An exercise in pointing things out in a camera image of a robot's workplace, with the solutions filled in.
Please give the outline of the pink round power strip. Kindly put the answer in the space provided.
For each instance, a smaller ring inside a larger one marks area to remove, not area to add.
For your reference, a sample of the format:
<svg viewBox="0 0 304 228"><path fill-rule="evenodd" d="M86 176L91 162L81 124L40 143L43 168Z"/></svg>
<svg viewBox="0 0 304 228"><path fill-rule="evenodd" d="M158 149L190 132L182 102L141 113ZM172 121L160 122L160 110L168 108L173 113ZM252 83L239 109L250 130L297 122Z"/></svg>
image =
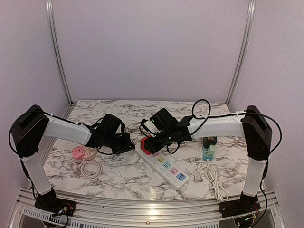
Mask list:
<svg viewBox="0 0 304 228"><path fill-rule="evenodd" d="M81 158L82 161L90 161L97 154L97 149L95 149L95 148L83 148L83 151L84 151L85 154Z"/></svg>

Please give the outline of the light green plug on teal strip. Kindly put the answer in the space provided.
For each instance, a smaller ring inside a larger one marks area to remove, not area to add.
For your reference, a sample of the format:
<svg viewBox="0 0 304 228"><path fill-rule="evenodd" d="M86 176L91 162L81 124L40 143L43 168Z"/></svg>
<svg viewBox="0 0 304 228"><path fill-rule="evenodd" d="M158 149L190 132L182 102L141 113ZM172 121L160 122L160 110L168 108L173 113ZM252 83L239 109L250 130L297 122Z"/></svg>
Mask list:
<svg viewBox="0 0 304 228"><path fill-rule="evenodd" d="M215 145L210 145L207 149L206 149L206 154L208 156L213 156L215 153Z"/></svg>

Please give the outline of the aluminium front rail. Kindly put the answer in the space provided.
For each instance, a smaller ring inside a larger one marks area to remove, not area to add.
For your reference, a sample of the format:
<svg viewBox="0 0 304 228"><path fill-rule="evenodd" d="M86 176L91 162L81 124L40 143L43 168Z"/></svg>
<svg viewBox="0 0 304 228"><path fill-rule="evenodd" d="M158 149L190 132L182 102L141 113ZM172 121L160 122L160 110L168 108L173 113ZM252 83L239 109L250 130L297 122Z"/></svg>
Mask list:
<svg viewBox="0 0 304 228"><path fill-rule="evenodd" d="M275 192L266 193L267 212L254 228L287 228ZM216 200L146 201L99 198L57 190L59 198L76 203L67 228L237 228L235 220L250 213L223 218ZM65 217L34 207L32 191L21 188L8 228L43 226L42 221L61 226Z"/></svg>

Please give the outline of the dark green cube plug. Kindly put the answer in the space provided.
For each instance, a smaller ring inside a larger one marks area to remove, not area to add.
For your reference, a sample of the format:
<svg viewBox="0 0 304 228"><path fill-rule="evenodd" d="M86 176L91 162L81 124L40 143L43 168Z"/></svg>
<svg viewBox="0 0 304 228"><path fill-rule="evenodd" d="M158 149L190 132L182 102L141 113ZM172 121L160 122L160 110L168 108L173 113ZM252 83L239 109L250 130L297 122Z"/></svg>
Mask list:
<svg viewBox="0 0 304 228"><path fill-rule="evenodd" d="M216 145L217 141L217 137L204 137L203 146L208 148L210 145Z"/></svg>

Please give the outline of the left aluminium frame post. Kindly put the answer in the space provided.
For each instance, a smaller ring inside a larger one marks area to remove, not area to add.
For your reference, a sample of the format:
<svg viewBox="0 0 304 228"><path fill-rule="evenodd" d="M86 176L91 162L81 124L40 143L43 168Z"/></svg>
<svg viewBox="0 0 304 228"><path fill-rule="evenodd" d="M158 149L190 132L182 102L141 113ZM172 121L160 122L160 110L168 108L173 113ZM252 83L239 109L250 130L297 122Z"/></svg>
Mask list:
<svg viewBox="0 0 304 228"><path fill-rule="evenodd" d="M55 61L56 61L57 69L59 72L60 81L61 81L61 84L63 87L63 92L65 95L66 102L69 106L71 106L73 104L73 100L72 100L71 93L68 88L67 78L66 78L66 74L65 74L61 54L60 54L52 0L46 0L46 10L47 10L48 26L49 26L49 30L50 30L50 36L51 36Z"/></svg>

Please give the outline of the right aluminium frame post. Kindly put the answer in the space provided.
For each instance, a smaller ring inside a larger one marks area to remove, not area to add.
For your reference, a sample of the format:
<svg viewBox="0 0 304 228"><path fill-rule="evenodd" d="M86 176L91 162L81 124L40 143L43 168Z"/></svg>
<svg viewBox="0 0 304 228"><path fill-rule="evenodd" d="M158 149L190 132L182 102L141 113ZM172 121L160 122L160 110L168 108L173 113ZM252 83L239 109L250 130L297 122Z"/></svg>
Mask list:
<svg viewBox="0 0 304 228"><path fill-rule="evenodd" d="M247 15L246 15L246 21L245 21L245 27L243 32L243 37L241 41L240 51L236 63L236 67L234 70L234 74L232 77L232 81L228 90L228 94L226 97L225 104L230 107L237 85L238 81L240 79L240 74L243 66L243 62L245 59L246 51L249 45L251 33L252 33L252 26L254 22L254 15L255 15L255 9L256 9L256 0L249 0L248 1L248 8L247 8Z"/></svg>

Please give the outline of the teal power strip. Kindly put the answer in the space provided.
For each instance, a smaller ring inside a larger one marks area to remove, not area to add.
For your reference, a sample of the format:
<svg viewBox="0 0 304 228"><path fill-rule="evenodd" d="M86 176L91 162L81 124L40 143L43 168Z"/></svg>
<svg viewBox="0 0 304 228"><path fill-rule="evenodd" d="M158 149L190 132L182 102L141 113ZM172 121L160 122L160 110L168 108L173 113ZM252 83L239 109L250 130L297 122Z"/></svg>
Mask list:
<svg viewBox="0 0 304 228"><path fill-rule="evenodd" d="M210 144L208 146L208 148L203 146L202 147L202 158L203 158L203 160L204 161L209 161L209 162L212 161L213 158L214 158L215 149L216 149L216 147L213 144Z"/></svg>

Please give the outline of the red cube socket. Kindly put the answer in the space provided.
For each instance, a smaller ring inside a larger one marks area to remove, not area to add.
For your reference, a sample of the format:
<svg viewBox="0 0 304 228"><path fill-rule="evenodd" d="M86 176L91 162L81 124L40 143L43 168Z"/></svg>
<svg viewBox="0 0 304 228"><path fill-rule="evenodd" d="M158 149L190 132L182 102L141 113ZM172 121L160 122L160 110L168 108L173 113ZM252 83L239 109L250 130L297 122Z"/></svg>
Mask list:
<svg viewBox="0 0 304 228"><path fill-rule="evenodd" d="M148 135L148 136L146 136L146 137L144 137L144 138L142 138L142 139L140 140L140 148L141 148L141 150L142 150L145 154L147 154L147 155L151 155L151 152L148 151L148 150L145 148L145 141L146 141L149 137L151 137L151 135Z"/></svg>

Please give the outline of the pink cube socket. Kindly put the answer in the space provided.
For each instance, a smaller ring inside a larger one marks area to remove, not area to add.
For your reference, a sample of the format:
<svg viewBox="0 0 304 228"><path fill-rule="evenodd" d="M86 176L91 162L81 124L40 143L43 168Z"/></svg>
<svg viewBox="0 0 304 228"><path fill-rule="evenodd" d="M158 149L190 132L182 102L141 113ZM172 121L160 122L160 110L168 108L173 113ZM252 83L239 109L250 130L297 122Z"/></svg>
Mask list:
<svg viewBox="0 0 304 228"><path fill-rule="evenodd" d="M71 153L76 160L82 159L86 154L82 146L75 147Z"/></svg>

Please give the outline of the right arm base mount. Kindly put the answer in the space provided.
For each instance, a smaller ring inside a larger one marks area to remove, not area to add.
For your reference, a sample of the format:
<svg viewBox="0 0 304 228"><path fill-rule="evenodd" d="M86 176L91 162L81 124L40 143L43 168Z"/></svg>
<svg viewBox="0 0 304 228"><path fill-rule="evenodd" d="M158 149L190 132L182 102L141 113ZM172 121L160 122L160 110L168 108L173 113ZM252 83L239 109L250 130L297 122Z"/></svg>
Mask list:
<svg viewBox="0 0 304 228"><path fill-rule="evenodd" d="M219 212L223 218L237 216L260 210L261 206L257 195L254 197L241 193L240 198L231 201L225 201L219 204Z"/></svg>

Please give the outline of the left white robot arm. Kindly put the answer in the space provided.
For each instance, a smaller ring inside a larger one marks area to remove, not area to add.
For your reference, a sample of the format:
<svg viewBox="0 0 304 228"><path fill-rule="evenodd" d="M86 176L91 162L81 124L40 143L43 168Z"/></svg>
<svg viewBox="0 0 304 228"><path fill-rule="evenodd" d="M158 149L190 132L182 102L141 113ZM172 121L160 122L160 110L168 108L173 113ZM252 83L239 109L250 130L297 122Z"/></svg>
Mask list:
<svg viewBox="0 0 304 228"><path fill-rule="evenodd" d="M8 142L18 155L25 173L42 195L41 203L49 211L56 211L60 201L53 196L51 184L40 161L38 151L43 138L61 139L100 150L106 147L112 154L121 154L135 149L130 134L125 131L121 119L106 114L93 125L76 123L32 105L11 125Z"/></svg>

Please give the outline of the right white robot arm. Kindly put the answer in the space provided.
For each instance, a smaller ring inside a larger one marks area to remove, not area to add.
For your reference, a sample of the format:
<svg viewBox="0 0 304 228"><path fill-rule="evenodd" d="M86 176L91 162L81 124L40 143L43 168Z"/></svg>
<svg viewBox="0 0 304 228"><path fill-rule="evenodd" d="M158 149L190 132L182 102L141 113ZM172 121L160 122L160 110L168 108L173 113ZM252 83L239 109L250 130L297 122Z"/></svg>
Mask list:
<svg viewBox="0 0 304 228"><path fill-rule="evenodd" d="M257 195L267 173L269 156L276 149L271 146L273 131L268 120L276 122L254 105L230 114L191 114L179 121L162 108L149 119L143 119L140 128L151 134L144 141L144 148L150 153L156 153L173 143L180 145L193 139L228 136L245 138L249 163L242 191L244 196L235 203L237 211L245 213L254 205L252 197Z"/></svg>

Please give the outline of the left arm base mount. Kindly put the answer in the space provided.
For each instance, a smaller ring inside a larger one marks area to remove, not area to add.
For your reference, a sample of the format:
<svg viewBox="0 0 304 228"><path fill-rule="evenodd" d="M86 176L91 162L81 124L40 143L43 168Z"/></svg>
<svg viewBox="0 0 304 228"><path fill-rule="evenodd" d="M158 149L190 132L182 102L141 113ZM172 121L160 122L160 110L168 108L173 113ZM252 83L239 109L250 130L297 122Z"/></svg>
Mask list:
<svg viewBox="0 0 304 228"><path fill-rule="evenodd" d="M54 215L68 215L73 216L76 207L76 202L57 197L45 198L38 195L35 198L35 207L41 210L52 212Z"/></svg>

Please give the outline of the white multicolour power strip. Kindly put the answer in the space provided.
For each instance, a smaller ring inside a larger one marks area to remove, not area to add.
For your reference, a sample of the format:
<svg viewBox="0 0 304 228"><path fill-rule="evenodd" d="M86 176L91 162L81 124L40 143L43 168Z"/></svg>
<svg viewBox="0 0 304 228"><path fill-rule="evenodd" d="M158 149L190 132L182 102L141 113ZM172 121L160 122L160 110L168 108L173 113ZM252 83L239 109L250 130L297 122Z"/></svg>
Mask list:
<svg viewBox="0 0 304 228"><path fill-rule="evenodd" d="M134 151L175 190L180 190L187 187L190 180L190 175L175 165L165 155L159 152L147 155L140 149L139 145L136 145L136 149Z"/></svg>

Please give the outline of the aluminium frame post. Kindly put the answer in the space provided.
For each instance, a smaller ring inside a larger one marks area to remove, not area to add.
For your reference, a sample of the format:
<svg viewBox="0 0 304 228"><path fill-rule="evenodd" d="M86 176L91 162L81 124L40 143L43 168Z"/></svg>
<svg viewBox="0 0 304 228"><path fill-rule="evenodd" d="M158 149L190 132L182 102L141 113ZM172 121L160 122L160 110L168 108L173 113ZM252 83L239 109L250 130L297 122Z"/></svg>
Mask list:
<svg viewBox="0 0 304 228"><path fill-rule="evenodd" d="M256 9L256 0L249 0L248 1L248 8L247 8L247 15L246 15L246 21L245 21L245 27L243 32L243 37L241 41L240 51L236 63L236 67L234 70L234 74L232 77L232 81L228 90L228 94L226 97L225 104L230 107L237 85L238 81L240 79L240 74L243 66L243 62L245 59L246 51L249 45L251 33L252 33L252 26L254 22L254 15L255 15L255 9Z"/></svg>
<svg viewBox="0 0 304 228"><path fill-rule="evenodd" d="M51 36L55 61L56 61L57 69L59 72L60 81L61 81L61 84L63 87L63 92L65 95L66 102L69 106L71 106L73 104L73 100L72 100L71 93L68 88L67 78L66 78L66 74L65 74L61 54L60 54L52 0L46 0L46 10L47 10L48 26L49 26L49 30L50 30L50 36Z"/></svg>

